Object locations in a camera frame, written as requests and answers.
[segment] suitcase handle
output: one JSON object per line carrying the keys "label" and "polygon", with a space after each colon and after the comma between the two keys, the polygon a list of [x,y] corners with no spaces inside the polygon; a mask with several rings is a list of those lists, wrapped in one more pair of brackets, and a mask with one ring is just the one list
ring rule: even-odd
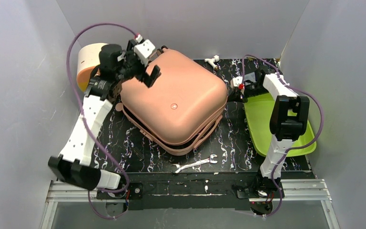
{"label": "suitcase handle", "polygon": [[194,144],[194,149],[196,149],[199,145],[201,145],[213,132],[214,130],[217,128],[218,124],[220,123],[220,120],[222,119],[222,115],[220,115],[214,122],[214,126],[211,128],[210,131],[208,131],[208,133],[206,135],[203,135],[202,137],[200,136],[199,140]]}

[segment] gray wall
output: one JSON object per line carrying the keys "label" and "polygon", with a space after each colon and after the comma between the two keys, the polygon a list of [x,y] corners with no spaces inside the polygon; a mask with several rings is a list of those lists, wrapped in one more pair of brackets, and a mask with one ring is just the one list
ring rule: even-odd
{"label": "gray wall", "polygon": [[48,158],[78,115],[65,75],[72,38],[55,0],[0,0],[0,229],[40,225]]}
{"label": "gray wall", "polygon": [[[193,59],[280,57],[309,0],[57,0],[72,30],[113,22]],[[128,32],[97,28],[80,38],[127,45]]]}
{"label": "gray wall", "polygon": [[[366,1],[311,0],[282,58],[286,79],[325,109],[312,169],[341,228],[366,228]],[[319,122],[313,107],[311,121]]]}

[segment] white valve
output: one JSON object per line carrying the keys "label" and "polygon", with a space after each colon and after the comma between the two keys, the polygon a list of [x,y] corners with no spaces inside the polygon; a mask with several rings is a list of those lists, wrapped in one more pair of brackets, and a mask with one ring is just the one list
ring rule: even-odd
{"label": "white valve", "polygon": [[217,65],[215,65],[216,62],[220,61],[219,56],[215,55],[211,59],[204,59],[204,61],[209,63],[214,68],[214,70],[216,70],[216,71],[220,70],[220,68]]}

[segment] gray floor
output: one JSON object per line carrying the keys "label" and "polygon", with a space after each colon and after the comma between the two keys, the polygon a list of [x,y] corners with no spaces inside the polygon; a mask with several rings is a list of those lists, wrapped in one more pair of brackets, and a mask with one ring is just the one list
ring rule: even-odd
{"label": "gray floor", "polygon": [[[94,205],[100,213],[105,214],[104,203]],[[120,205],[108,205],[108,213],[117,214],[121,210],[120,207]],[[329,226],[320,201],[285,201],[279,212],[266,220],[240,214],[233,209],[170,208],[129,211],[116,221],[97,217],[88,203],[62,202],[58,204],[52,228],[328,229]]]}

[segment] suitcase lid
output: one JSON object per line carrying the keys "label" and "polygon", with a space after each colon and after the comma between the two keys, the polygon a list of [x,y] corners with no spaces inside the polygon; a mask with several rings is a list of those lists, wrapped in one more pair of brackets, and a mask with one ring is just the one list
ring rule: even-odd
{"label": "suitcase lid", "polygon": [[225,106],[225,83],[178,51],[167,49],[148,66],[161,76],[151,88],[133,78],[122,84],[123,105],[165,143],[192,139]]}

